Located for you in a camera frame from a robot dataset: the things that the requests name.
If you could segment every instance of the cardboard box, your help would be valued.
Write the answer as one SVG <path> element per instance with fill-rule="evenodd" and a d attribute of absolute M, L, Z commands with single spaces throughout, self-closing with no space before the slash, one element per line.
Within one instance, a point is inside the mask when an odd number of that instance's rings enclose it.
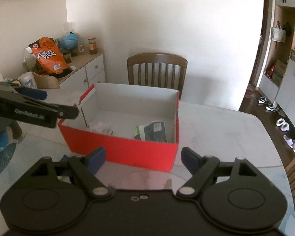
<path fill-rule="evenodd" d="M 278 60 L 275 69 L 273 71 L 272 80 L 278 85 L 281 85 L 281 82 L 283 80 L 283 76 L 285 74 L 287 68 L 287 64 L 284 64 L 282 61 Z"/>
<path fill-rule="evenodd" d="M 87 155 L 103 146 L 110 162 L 168 172 L 179 144 L 178 104 L 176 90 L 98 83 L 80 98 L 78 118 L 58 126 L 74 153 Z M 168 143 L 134 140 L 137 125 L 156 120 L 165 123 Z M 113 135 L 88 132 L 90 122 L 111 123 Z"/>

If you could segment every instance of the screw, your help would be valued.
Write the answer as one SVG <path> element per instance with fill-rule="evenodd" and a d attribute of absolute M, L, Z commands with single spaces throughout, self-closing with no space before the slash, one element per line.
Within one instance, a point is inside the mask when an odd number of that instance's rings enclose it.
<path fill-rule="evenodd" d="M 93 189 L 93 193 L 98 196 L 106 195 L 106 194 L 108 194 L 108 192 L 109 192 L 108 189 L 105 187 L 97 187 L 97 188 Z"/>
<path fill-rule="evenodd" d="M 184 186 L 179 189 L 179 192 L 182 195 L 192 195 L 192 194 L 194 194 L 195 190 L 192 187 Z"/>
<path fill-rule="evenodd" d="M 132 196 L 132 197 L 130 198 L 130 200 L 132 200 L 132 201 L 139 201 L 140 198 L 137 197 L 137 196 Z"/>
<path fill-rule="evenodd" d="M 140 199 L 148 199 L 148 195 L 141 195 Z"/>

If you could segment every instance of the white table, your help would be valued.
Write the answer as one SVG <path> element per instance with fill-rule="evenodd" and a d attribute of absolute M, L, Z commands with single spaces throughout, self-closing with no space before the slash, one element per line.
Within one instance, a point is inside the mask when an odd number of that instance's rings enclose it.
<path fill-rule="evenodd" d="M 48 93 L 48 102 L 67 105 L 78 102 L 81 96 L 79 92 L 63 90 L 48 90 Z M 51 130 L 24 123 L 21 123 L 21 127 L 29 135 L 17 146 L 10 164 L 0 175 L 0 198 L 40 157 L 51 156 L 57 161 L 70 153 L 59 129 Z M 295 214 L 289 182 L 274 144 L 258 118 L 232 110 L 180 102 L 179 128 L 179 151 L 171 173 L 106 162 L 97 178 L 106 185 L 126 189 L 172 188 L 176 191 L 191 177 L 180 159 L 180 150 L 184 146 L 201 156 L 214 155 L 221 161 L 245 157 L 286 196 L 289 207 L 280 229 L 288 236 L 295 236 Z M 0 213 L 0 235 L 6 229 Z"/>

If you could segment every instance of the white handbag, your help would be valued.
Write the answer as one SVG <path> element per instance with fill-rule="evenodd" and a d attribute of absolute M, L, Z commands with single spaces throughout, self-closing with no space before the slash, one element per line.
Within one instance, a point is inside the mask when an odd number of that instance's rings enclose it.
<path fill-rule="evenodd" d="M 280 22 L 277 22 L 276 27 L 272 27 L 272 41 L 285 42 L 286 31 L 281 28 Z"/>

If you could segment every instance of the floor mat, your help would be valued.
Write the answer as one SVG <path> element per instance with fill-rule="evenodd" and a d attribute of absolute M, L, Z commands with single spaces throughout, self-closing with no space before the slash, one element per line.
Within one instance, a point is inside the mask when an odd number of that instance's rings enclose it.
<path fill-rule="evenodd" d="M 257 91 L 252 87 L 252 85 L 248 85 L 248 88 L 246 90 L 245 98 L 250 98 L 250 99 L 258 99 L 259 96 L 257 95 Z"/>

